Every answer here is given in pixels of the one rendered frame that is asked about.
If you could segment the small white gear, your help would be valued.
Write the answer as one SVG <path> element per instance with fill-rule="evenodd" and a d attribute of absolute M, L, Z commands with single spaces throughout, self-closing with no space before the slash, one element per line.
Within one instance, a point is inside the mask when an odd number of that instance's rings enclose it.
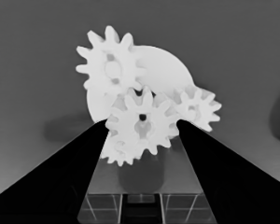
<path fill-rule="evenodd" d="M 102 148 L 101 159 L 107 159 L 108 164 L 116 163 L 121 167 L 124 163 L 133 165 L 135 160 L 141 159 L 141 153 L 135 143 L 107 138 Z"/>
<path fill-rule="evenodd" d="M 203 97 L 203 90 L 195 88 L 192 95 L 185 89 L 175 90 L 175 97 L 179 102 L 175 104 L 175 111 L 182 119 L 189 121 L 197 128 L 212 132 L 211 122 L 219 122 L 220 116 L 216 114 L 221 109 L 222 104 L 215 100 L 216 95 L 209 93 Z"/>
<path fill-rule="evenodd" d="M 89 30 L 87 38 L 91 49 L 77 46 L 77 53 L 86 62 L 76 67 L 79 73 L 88 76 L 84 82 L 86 90 L 117 95 L 129 88 L 141 88 L 140 80 L 147 70 L 137 64 L 143 55 L 133 49 L 131 33 L 120 38 L 117 31 L 111 25 L 107 25 L 105 37 Z"/>

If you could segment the larger white gear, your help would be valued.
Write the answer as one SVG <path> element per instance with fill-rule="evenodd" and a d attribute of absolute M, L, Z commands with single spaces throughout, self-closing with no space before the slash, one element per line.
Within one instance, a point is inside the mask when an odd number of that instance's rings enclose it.
<path fill-rule="evenodd" d="M 135 143 L 141 156 L 146 149 L 156 155 L 157 146 L 169 147 L 170 139 L 179 134 L 178 115 L 164 93 L 153 96 L 150 89 L 144 89 L 143 95 L 137 96 L 128 91 L 123 96 L 123 105 L 111 107 L 105 126 L 115 134 L 108 138 Z"/>

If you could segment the white round carrier with pins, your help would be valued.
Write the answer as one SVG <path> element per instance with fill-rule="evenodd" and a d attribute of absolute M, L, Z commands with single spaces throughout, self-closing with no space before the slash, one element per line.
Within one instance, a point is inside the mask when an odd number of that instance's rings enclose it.
<path fill-rule="evenodd" d="M 148 85 L 154 92 L 171 95 L 173 88 L 193 85 L 188 68 L 172 53 L 152 46 L 136 46 L 133 49 L 143 55 L 137 64 L 147 70 L 140 80 L 141 87 Z M 107 119 L 110 116 L 110 107 L 120 95 L 126 92 L 113 95 L 87 90 L 87 104 L 92 120 Z"/>

